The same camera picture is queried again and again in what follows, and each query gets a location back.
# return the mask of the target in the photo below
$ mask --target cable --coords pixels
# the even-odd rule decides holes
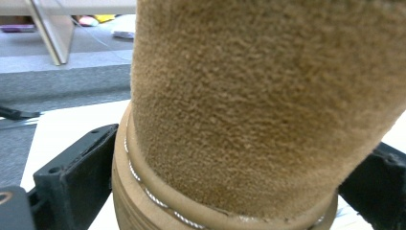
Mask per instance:
[[[80,28],[82,28],[83,30],[85,30],[87,32],[88,35],[90,35],[91,37],[93,37],[93,39],[95,39],[98,43],[100,43],[102,46],[106,47],[108,49],[108,51],[110,51],[115,57],[119,58],[119,59],[123,59],[123,60],[129,60],[131,61],[131,58],[125,58],[125,57],[121,57],[120,55],[118,55],[109,45],[107,45],[106,43],[102,42],[100,39],[98,39],[97,37],[95,37],[92,33],[90,33],[88,30],[86,30],[83,26],[81,26],[78,21],[76,19],[74,19],[72,17],[72,14],[69,13],[66,8],[62,5],[62,3],[60,3],[59,0],[55,0],[55,2],[59,5],[59,7],[62,9],[63,13],[66,14],[67,16],[69,16],[69,18],[71,18],[72,22],[79,26]]]

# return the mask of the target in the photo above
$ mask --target white surface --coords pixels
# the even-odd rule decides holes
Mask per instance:
[[[36,126],[21,187],[26,191],[32,189],[33,174],[87,132],[97,127],[119,123],[128,103],[129,101],[123,101],[66,108],[50,111],[41,116]],[[113,200],[110,196],[89,229],[119,229],[115,217]]]
[[[119,123],[128,103],[129,101],[123,101],[66,108],[50,111],[41,116],[36,127],[21,186],[26,191],[33,188],[33,174],[90,130]],[[382,141],[395,149],[406,152],[405,132],[406,112]],[[334,221],[332,230],[372,230],[371,226],[341,198],[339,210],[341,210],[341,215]],[[119,226],[115,217],[113,200],[110,196],[89,229],[118,230]]]
[[[406,153],[406,111],[403,112],[392,129],[382,138],[382,142]]]

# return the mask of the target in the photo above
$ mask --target gray mat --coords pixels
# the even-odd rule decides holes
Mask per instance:
[[[27,111],[130,99],[130,65],[0,74],[0,104]],[[19,185],[34,126],[0,129],[0,187]]]

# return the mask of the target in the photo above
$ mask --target tan suede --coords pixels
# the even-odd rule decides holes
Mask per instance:
[[[406,8],[390,1],[139,0],[137,141],[185,196],[289,221],[406,108]]]

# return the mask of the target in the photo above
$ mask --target gray floor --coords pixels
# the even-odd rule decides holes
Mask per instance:
[[[115,25],[128,20],[133,17],[76,28],[69,62],[63,66],[53,65],[38,33],[0,33],[0,104],[47,111],[129,99],[133,43],[111,35]],[[35,126],[2,129],[0,121],[0,187],[19,185],[34,132]]]

